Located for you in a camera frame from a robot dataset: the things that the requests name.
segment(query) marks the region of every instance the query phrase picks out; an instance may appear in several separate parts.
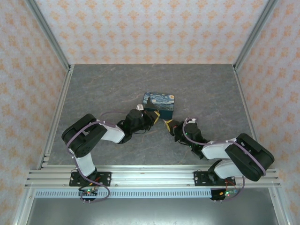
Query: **black plastic housing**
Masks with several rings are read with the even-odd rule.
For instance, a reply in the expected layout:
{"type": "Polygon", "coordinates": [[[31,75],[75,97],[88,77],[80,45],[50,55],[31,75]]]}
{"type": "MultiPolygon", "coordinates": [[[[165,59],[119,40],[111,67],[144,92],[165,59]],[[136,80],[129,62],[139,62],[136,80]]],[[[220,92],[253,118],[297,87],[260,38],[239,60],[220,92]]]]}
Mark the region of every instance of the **black plastic housing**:
{"type": "MultiPolygon", "coordinates": [[[[167,126],[170,128],[170,134],[174,136],[174,140],[177,142],[185,143],[188,145],[191,149],[192,152],[195,153],[200,159],[204,157],[202,153],[202,145],[199,144],[194,144],[190,142],[186,137],[184,136],[182,132],[182,126],[184,124],[184,121],[178,122],[175,120],[170,121],[167,126]]],[[[184,130],[186,132],[186,135],[192,139],[195,142],[200,142],[200,143],[207,143],[208,141],[202,137],[201,130],[198,128],[197,123],[188,123],[185,127],[184,130]]]]}
{"type": "Polygon", "coordinates": [[[211,190],[211,200],[213,201],[220,201],[220,200],[224,200],[225,199],[225,195],[223,193],[225,193],[226,189],[217,189],[217,190],[211,190]]]}
{"type": "MultiPolygon", "coordinates": [[[[249,135],[240,134],[237,137],[236,142],[251,153],[265,170],[267,170],[274,162],[274,156],[249,135]]],[[[263,172],[258,165],[238,146],[231,144],[225,149],[225,152],[229,155],[230,159],[235,163],[241,173],[249,180],[258,181],[263,175],[263,172]]]]}
{"type": "Polygon", "coordinates": [[[149,112],[147,110],[130,110],[125,120],[121,120],[117,124],[117,126],[120,127],[125,134],[119,144],[124,144],[129,141],[132,134],[137,131],[150,130],[150,128],[157,122],[158,118],[159,113],[156,111],[149,112]]]}
{"type": "MultiPolygon", "coordinates": [[[[92,114],[86,114],[62,133],[62,140],[65,144],[67,144],[79,130],[95,121],[96,118],[92,114]]],[[[106,128],[100,124],[95,124],[84,131],[88,132],[88,134],[79,134],[69,146],[77,158],[81,158],[89,154],[107,132],[106,128]]]]}

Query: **starry night box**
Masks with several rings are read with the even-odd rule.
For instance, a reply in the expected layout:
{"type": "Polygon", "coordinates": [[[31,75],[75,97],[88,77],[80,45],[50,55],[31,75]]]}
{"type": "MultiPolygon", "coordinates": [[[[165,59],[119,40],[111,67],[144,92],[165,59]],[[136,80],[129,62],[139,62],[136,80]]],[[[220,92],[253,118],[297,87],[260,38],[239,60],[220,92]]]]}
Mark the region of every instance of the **starry night box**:
{"type": "Polygon", "coordinates": [[[142,105],[144,109],[149,111],[158,110],[161,119],[171,120],[174,111],[174,101],[174,95],[146,92],[142,105]]]}

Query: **enclosure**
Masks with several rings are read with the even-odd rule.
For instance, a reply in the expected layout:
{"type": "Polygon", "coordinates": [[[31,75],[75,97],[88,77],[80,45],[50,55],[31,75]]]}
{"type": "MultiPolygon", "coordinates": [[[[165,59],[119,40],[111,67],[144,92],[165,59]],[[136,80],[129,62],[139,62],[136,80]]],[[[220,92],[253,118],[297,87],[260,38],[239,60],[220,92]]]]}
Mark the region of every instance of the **enclosure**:
{"type": "Polygon", "coordinates": [[[1,223],[299,223],[296,0],[4,0],[0,10],[1,223]],[[117,124],[125,114],[100,115],[129,112],[149,91],[174,95],[172,118],[198,117],[208,140],[250,135],[275,158],[267,175],[214,204],[193,175],[214,161],[158,120],[95,146],[111,196],[82,204],[62,133],[88,113],[117,124]]]}

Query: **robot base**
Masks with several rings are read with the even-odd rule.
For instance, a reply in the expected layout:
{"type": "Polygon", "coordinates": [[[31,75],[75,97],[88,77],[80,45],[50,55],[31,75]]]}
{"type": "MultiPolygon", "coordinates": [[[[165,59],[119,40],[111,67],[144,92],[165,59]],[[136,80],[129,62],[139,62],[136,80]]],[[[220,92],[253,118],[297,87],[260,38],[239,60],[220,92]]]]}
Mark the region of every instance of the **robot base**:
{"type": "Polygon", "coordinates": [[[195,171],[194,182],[195,186],[233,186],[230,182],[226,184],[226,180],[235,185],[235,179],[228,177],[226,179],[217,178],[215,181],[211,180],[208,171],[195,171]]]}
{"type": "MultiPolygon", "coordinates": [[[[112,173],[111,172],[97,172],[96,181],[98,183],[102,183],[105,186],[109,187],[111,185],[112,173]]],[[[70,187],[84,187],[89,186],[89,182],[85,180],[78,171],[71,172],[71,178],[69,182],[70,187]]]]}

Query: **wall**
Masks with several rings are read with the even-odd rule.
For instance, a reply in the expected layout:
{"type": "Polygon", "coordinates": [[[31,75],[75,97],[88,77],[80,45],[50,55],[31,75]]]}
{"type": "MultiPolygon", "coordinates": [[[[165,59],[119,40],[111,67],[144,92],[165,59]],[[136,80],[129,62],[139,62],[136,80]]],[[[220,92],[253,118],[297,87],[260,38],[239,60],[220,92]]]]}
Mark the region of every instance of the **wall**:
{"type": "Polygon", "coordinates": [[[24,0],[2,0],[0,24],[0,224],[12,224],[65,70],[24,0]]]}
{"type": "Polygon", "coordinates": [[[37,0],[71,64],[234,63],[267,0],[37,0]]]}
{"type": "Polygon", "coordinates": [[[295,221],[300,221],[299,60],[300,4],[279,0],[239,77],[259,141],[280,168],[295,221]]]}

